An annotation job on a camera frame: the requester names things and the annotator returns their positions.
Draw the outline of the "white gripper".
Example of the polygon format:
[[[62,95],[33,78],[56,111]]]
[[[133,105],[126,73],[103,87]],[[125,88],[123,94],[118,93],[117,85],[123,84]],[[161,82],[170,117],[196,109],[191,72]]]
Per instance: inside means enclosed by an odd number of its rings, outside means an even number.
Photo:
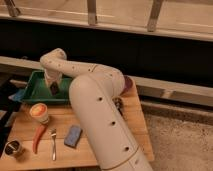
[[[56,95],[59,92],[58,85],[62,80],[62,74],[58,71],[45,69],[44,78],[46,85],[50,87],[51,94]]]

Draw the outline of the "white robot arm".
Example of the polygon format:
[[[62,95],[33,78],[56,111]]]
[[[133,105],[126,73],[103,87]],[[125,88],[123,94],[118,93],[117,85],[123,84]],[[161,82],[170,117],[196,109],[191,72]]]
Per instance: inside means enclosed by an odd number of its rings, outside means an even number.
[[[71,107],[102,171],[153,171],[142,149],[116,108],[113,98],[131,86],[131,80],[110,66],[69,61],[54,49],[40,58],[48,85],[70,76]]]

